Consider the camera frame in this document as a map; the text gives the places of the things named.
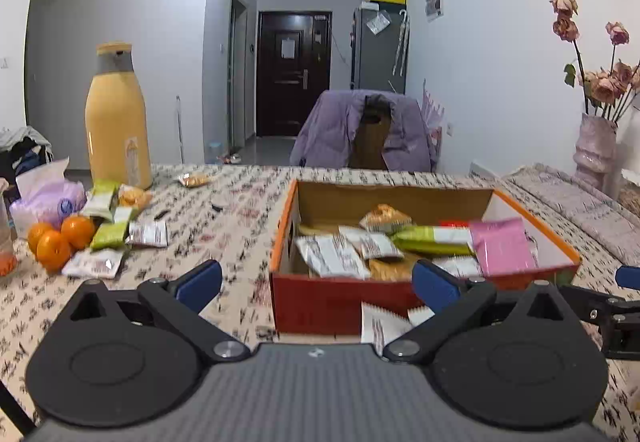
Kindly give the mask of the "long green snack pack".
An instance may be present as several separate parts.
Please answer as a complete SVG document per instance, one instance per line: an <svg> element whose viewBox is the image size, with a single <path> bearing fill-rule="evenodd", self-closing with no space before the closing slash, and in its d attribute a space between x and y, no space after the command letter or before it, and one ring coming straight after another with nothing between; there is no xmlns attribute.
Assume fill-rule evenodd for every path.
<svg viewBox="0 0 640 442"><path fill-rule="evenodd" d="M390 239L401 251L443 256L474 254L468 228L413 225L394 233Z"/></svg>

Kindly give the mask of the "pink snack pouch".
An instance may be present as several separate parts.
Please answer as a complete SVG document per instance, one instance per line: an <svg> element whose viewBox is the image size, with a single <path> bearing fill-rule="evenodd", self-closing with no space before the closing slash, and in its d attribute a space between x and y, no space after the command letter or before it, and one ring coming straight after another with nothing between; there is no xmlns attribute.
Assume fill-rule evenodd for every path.
<svg viewBox="0 0 640 442"><path fill-rule="evenodd" d="M521 218L470 223L472 247L488 277L524 273L537 268Z"/></svg>

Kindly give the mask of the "white sachet by green bars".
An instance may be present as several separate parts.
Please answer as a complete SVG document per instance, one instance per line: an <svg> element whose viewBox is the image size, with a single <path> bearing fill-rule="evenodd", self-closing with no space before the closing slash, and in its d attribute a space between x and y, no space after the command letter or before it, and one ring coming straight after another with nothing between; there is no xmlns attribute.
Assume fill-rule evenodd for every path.
<svg viewBox="0 0 640 442"><path fill-rule="evenodd" d="M168 246L168 228L163 220L130 222L126 244L138 247L165 248Z"/></svg>

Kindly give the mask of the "green snack bar lower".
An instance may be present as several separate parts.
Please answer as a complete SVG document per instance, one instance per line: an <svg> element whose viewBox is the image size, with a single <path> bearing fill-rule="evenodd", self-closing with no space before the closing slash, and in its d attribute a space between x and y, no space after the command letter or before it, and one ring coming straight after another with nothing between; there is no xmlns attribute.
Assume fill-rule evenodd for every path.
<svg viewBox="0 0 640 442"><path fill-rule="evenodd" d="M93 251L101 249L121 249L125 246L128 228L134 217L134 207L119 206L114 212L113 222L103 222L96 230L96 234L90 243Z"/></svg>

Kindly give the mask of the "green snack bar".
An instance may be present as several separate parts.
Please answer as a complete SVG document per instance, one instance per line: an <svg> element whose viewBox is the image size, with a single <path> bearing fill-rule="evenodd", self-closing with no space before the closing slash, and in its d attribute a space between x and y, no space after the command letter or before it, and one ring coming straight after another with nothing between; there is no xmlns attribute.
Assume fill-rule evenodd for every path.
<svg viewBox="0 0 640 442"><path fill-rule="evenodd" d="M81 216L113 222L119 188L120 183L113 180L93 181L87 202L80 211Z"/></svg>
<svg viewBox="0 0 640 442"><path fill-rule="evenodd" d="M121 249L125 246L128 228L134 217L134 207L119 206L114 212L113 222L103 222L96 230L96 234L90 243L93 251L101 249Z"/></svg>

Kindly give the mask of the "orange mandarin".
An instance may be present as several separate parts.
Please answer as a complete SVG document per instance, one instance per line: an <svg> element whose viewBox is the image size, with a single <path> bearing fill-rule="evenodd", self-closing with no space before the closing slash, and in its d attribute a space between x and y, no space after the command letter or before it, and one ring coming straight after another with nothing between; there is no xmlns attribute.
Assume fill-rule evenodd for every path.
<svg viewBox="0 0 640 442"><path fill-rule="evenodd" d="M29 228L27 243L30 251L34 255L37 254L37 248L41 238L50 231L54 231L54 228L47 222L37 222Z"/></svg>
<svg viewBox="0 0 640 442"><path fill-rule="evenodd" d="M48 273L61 272L72 256L73 249L61 232L50 230L40 236L36 259Z"/></svg>
<svg viewBox="0 0 640 442"><path fill-rule="evenodd" d="M96 226L91 218L81 215L67 217L61 225L61 234L73 249L83 251L92 242Z"/></svg>

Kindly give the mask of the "green snack bar upper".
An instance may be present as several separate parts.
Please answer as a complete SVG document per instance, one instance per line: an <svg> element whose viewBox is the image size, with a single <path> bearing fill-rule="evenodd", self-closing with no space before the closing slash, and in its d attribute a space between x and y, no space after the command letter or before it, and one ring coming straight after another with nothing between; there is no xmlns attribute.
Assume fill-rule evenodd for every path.
<svg viewBox="0 0 640 442"><path fill-rule="evenodd" d="M93 181L87 202L80 211L81 216L113 222L119 188L120 183L113 180Z"/></svg>

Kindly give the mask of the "front orange mandarin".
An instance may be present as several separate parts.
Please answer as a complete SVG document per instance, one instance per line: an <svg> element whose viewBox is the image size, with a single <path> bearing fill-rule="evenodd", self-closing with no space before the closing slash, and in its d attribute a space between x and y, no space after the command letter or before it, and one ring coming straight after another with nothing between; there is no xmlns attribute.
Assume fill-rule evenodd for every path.
<svg viewBox="0 0 640 442"><path fill-rule="evenodd" d="M61 232L50 230L40 236L36 259L48 273L61 272L72 256L73 249Z"/></svg>

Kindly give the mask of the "left orange mandarin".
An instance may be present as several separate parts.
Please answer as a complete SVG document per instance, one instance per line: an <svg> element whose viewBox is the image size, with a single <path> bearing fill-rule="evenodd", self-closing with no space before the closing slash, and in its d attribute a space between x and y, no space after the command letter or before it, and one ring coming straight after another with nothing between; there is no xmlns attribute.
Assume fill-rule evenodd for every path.
<svg viewBox="0 0 640 442"><path fill-rule="evenodd" d="M27 243L30 251L34 255L37 254L37 248L41 238L50 231L54 231L54 228L47 222L37 222L29 228Z"/></svg>

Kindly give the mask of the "purple tissue pack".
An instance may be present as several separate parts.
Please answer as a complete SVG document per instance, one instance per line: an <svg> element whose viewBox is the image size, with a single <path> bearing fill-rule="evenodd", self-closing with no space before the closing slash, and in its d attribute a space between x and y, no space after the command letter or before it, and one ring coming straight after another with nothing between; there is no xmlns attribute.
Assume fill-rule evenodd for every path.
<svg viewBox="0 0 640 442"><path fill-rule="evenodd" d="M58 229L62 222L85 206L84 185L65 178L68 157L40 165L16 177L20 198L10 205L16 235L26 239L30 228L45 222Z"/></svg>

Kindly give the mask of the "wooden chair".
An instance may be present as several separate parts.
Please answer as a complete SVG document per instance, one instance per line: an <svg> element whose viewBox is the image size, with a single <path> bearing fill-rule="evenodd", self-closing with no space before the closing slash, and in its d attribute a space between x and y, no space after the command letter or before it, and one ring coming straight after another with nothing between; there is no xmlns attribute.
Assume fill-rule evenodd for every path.
<svg viewBox="0 0 640 442"><path fill-rule="evenodd" d="M350 153L348 167L386 170L384 144L390 131L390 107L367 106L364 109Z"/></svg>

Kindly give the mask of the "dried pink rose bouquet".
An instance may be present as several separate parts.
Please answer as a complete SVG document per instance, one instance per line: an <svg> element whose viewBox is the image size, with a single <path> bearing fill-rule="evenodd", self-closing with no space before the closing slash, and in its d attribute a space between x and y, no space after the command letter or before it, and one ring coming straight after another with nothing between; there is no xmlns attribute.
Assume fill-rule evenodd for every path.
<svg viewBox="0 0 640 442"><path fill-rule="evenodd" d="M609 20L597 42L582 39L578 0L549 0L552 33L570 45L573 58L563 68L563 83L582 94L586 114L620 124L639 95L639 25Z"/></svg>

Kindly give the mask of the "purple jacket on chair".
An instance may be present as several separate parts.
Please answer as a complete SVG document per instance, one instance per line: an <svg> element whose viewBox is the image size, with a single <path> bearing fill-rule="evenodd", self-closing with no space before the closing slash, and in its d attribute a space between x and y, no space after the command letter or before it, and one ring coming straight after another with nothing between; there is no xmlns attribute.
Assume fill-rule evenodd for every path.
<svg viewBox="0 0 640 442"><path fill-rule="evenodd" d="M376 90L326 90L296 137L290 164L431 173L437 149L416 99Z"/></svg>

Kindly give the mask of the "grey refrigerator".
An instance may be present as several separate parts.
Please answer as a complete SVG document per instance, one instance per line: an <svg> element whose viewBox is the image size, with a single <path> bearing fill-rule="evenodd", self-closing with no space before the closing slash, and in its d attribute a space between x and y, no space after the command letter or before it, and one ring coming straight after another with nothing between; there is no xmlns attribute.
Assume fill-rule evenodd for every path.
<svg viewBox="0 0 640 442"><path fill-rule="evenodd" d="M354 11L350 88L406 91L410 19L404 4L370 2Z"/></svg>

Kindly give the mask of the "wall picture frame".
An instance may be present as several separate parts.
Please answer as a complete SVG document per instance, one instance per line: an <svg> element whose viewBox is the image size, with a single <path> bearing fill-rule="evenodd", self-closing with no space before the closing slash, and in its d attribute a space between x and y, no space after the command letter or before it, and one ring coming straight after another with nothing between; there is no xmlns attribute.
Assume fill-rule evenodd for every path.
<svg viewBox="0 0 640 442"><path fill-rule="evenodd" d="M433 21L444 14L442 4L444 0L425 0L425 15L427 20Z"/></svg>

